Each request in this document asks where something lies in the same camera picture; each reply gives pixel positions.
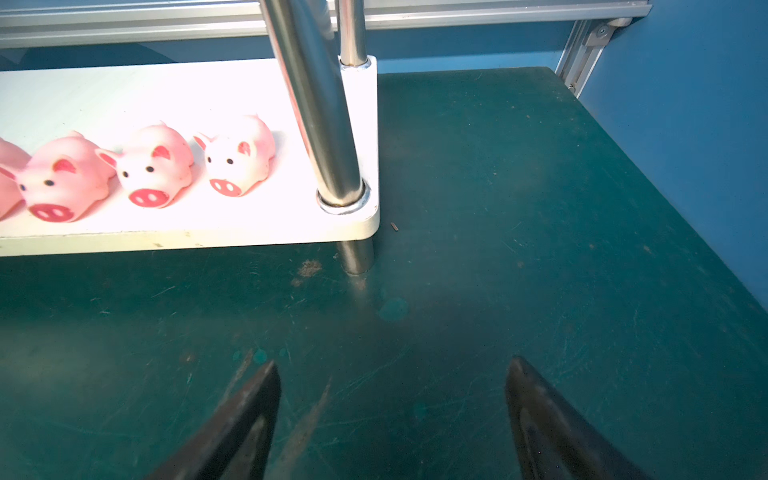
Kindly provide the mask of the pink toy pig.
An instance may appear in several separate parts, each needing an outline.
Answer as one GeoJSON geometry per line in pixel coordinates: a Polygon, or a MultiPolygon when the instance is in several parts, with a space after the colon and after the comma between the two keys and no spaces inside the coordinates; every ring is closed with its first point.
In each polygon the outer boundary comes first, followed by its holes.
{"type": "Polygon", "coordinates": [[[226,197],[245,195],[270,175],[276,142],[258,115],[233,118],[218,135],[193,135],[203,150],[203,161],[212,188],[226,197]]]}
{"type": "Polygon", "coordinates": [[[3,165],[1,174],[15,182],[36,218],[73,222],[110,194],[109,181],[116,172],[97,155],[98,149],[72,131],[40,147],[22,167],[3,165]]]}
{"type": "MultiPolygon", "coordinates": [[[[19,146],[1,140],[1,168],[5,170],[23,170],[28,164],[31,155],[19,146]]],[[[23,202],[23,197],[16,181],[1,173],[1,219],[7,217],[18,204],[23,202]]]]}
{"type": "Polygon", "coordinates": [[[191,185],[194,155],[187,140],[164,122],[137,130],[121,153],[96,149],[112,167],[128,199],[142,208],[163,208],[191,185]]]}

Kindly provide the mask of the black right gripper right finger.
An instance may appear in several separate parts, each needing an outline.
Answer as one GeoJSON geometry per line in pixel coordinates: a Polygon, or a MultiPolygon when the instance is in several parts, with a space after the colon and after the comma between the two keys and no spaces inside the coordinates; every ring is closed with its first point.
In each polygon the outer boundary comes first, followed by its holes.
{"type": "Polygon", "coordinates": [[[646,479],[524,357],[508,368],[505,397],[524,479],[646,479]]]}

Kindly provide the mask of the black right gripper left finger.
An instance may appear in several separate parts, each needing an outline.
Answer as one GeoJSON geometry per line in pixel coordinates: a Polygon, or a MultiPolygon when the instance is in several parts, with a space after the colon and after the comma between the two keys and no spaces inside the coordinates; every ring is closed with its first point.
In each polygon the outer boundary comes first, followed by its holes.
{"type": "Polygon", "coordinates": [[[149,479],[262,479],[281,396],[281,379],[270,361],[221,405],[198,432],[149,479]]]}

